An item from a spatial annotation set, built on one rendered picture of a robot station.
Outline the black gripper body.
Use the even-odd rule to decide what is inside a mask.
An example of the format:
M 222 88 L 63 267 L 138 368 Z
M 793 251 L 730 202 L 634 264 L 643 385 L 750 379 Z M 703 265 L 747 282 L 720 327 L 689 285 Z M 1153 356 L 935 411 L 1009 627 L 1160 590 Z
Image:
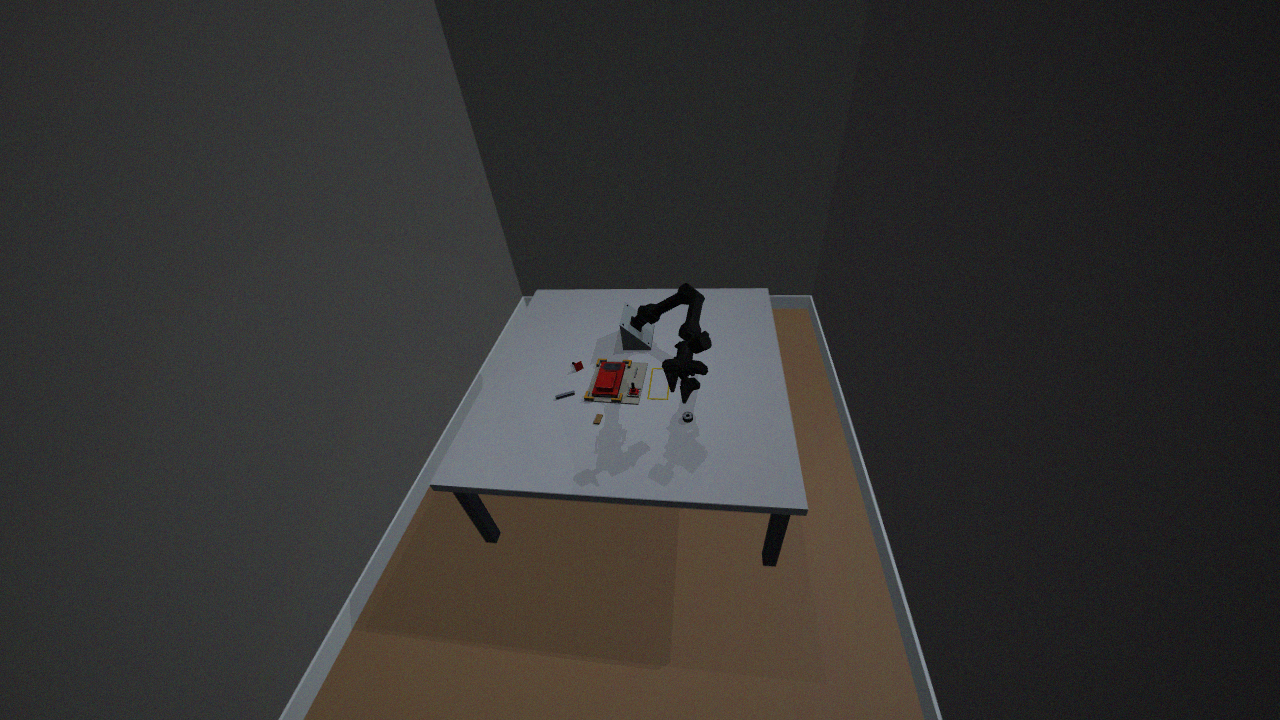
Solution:
M 698 379 L 696 378 L 689 378 L 689 375 L 692 375 L 692 372 L 690 372 L 689 368 L 684 369 L 684 363 L 685 363 L 685 359 L 687 359 L 687 357 L 689 357 L 689 360 L 692 360 L 692 356 L 690 354 L 677 354 L 677 356 L 675 359 L 666 359 L 662 363 L 662 368 L 663 369 L 680 368 L 682 370 L 682 373 L 678 375 L 678 378 L 681 379 L 680 384 L 681 386 L 698 386 L 698 389 L 700 389 L 700 383 L 698 382 Z

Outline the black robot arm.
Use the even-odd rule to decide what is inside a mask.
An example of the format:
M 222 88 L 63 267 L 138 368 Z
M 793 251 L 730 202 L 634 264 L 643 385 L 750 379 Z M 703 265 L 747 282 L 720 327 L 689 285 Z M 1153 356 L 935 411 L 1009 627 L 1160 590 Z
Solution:
M 646 306 L 641 305 L 637 307 L 637 316 L 631 316 L 630 325 L 641 332 L 646 322 L 653 324 L 659 322 L 660 314 L 681 304 L 689 305 L 686 322 L 678 329 L 678 337 L 684 341 L 678 341 L 675 348 L 677 348 L 677 354 L 690 354 L 691 356 L 692 354 L 700 354 L 712 346 L 709 333 L 707 331 L 701 332 L 701 327 L 699 325 L 704 300 L 705 297 L 698 290 L 692 288 L 689 283 L 684 283 L 678 287 L 677 293 L 660 301 L 660 304 L 648 304 Z M 684 369 L 687 368 L 692 372 L 692 375 L 707 375 L 708 373 L 708 366 L 704 363 L 689 360 L 689 357 L 684 363 Z

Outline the red toy car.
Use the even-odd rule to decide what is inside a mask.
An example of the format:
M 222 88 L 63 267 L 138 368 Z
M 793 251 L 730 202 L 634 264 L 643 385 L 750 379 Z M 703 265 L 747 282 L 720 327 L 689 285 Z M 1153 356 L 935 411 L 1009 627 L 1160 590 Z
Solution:
M 598 382 L 598 378 L 600 375 L 600 372 L 617 372 L 617 380 L 614 383 L 614 391 L 613 392 L 598 392 L 596 391 L 596 382 L 595 382 L 595 386 L 593 388 L 593 397 L 618 398 L 620 386 L 621 386 L 621 382 L 622 382 L 623 375 L 625 375 L 625 366 L 626 366 L 626 363 L 602 363 L 602 366 L 600 366 L 599 373 L 596 375 L 596 382 Z

